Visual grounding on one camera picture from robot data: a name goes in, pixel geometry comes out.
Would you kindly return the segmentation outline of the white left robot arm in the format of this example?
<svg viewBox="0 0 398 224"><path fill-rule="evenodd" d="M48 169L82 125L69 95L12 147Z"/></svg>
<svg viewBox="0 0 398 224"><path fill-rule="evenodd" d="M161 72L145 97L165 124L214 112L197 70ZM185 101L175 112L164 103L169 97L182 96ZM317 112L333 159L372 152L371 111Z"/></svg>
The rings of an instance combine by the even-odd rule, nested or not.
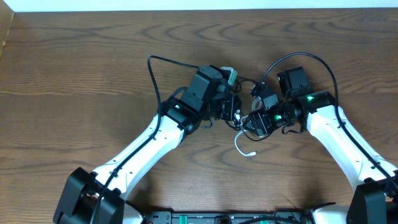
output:
<svg viewBox="0 0 398 224"><path fill-rule="evenodd" d="M231 121L241 107L235 94L198 98L184 91L162 102L150 125L117 156L87 172L79 167L68 177L54 223L142 223L143 215L126 200L137 183L202 121Z"/></svg>

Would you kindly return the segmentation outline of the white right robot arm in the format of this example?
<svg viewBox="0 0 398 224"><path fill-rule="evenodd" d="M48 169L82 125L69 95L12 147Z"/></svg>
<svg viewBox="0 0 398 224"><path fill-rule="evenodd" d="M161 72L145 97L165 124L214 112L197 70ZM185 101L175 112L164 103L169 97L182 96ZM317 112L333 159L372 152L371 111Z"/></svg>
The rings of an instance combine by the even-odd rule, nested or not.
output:
<svg viewBox="0 0 398 224"><path fill-rule="evenodd" d="M348 121L327 91L296 97L251 112L240 120L245 133L267 137L300 124L327 149L354 190L350 205L311 209L310 223L397 223L397 167L380 156Z"/></svg>

